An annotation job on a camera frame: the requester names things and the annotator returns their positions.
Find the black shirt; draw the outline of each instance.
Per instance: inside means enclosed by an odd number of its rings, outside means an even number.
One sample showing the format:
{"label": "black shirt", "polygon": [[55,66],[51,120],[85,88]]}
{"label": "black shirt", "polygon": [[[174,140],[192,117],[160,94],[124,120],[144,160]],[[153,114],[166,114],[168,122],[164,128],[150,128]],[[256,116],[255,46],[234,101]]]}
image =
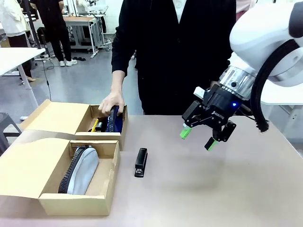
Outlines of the black shirt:
{"label": "black shirt", "polygon": [[46,29],[66,26],[59,7],[60,1],[63,0],[30,0],[30,3],[37,6]]}
{"label": "black shirt", "polygon": [[180,23],[173,0],[124,0],[113,71],[127,73],[137,50],[138,89],[147,114],[181,115],[227,69],[236,0],[187,0]]}

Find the open cardboard box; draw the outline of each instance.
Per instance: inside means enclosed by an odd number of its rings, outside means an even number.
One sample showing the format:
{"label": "open cardboard box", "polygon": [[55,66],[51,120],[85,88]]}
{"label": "open cardboard box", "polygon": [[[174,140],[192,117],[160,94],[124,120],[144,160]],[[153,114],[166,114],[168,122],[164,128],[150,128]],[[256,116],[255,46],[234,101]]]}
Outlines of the open cardboard box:
{"label": "open cardboard box", "polygon": [[[83,145],[100,158],[86,194],[58,194],[76,147]],[[109,215],[119,162],[118,141],[47,138],[13,145],[0,157],[0,195],[39,199],[48,215]]]}
{"label": "open cardboard box", "polygon": [[97,118],[105,117],[99,105],[57,103],[45,100],[24,122],[24,130],[49,131],[70,134],[71,140],[117,140],[123,150],[127,128],[127,107],[123,111],[123,128],[119,132],[88,132]]}

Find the gray stool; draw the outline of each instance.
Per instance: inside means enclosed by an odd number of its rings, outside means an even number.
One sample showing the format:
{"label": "gray stool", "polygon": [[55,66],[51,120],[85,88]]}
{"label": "gray stool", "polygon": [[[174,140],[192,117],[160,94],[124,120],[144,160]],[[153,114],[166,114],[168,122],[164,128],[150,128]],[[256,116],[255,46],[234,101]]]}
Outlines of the gray stool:
{"label": "gray stool", "polygon": [[[13,125],[18,132],[4,132],[4,130],[9,126]],[[18,137],[21,134],[21,130],[14,123],[11,117],[7,113],[0,113],[0,156],[9,148],[9,142],[7,137]]]}

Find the box lid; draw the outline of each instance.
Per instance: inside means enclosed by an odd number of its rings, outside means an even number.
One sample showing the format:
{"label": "box lid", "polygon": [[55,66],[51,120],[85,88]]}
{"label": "box lid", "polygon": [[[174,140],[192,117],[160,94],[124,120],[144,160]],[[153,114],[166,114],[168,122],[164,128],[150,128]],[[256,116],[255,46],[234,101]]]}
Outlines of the box lid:
{"label": "box lid", "polygon": [[24,130],[75,134],[89,104],[57,103],[45,100],[23,123]]}
{"label": "box lid", "polygon": [[0,195],[38,199],[69,143],[47,138],[11,146],[0,157]]}

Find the black sleeve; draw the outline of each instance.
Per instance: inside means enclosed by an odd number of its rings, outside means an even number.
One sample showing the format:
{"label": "black sleeve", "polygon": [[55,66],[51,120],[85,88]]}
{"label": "black sleeve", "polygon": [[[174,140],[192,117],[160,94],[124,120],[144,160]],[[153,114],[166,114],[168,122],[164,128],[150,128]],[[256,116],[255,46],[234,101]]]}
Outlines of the black sleeve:
{"label": "black sleeve", "polygon": [[124,0],[122,3],[119,26],[113,41],[112,71],[121,70],[127,75],[129,61],[135,51],[136,38],[136,3]]}
{"label": "black sleeve", "polygon": [[218,81],[222,73],[228,68],[229,61],[232,55],[231,44],[229,41],[229,37],[232,31],[233,26],[236,23],[236,0],[225,0],[225,4],[222,5],[222,13],[221,13],[221,35],[220,35],[220,43],[218,44],[218,48],[220,51],[220,55],[217,59],[217,68],[212,74],[211,81]]}

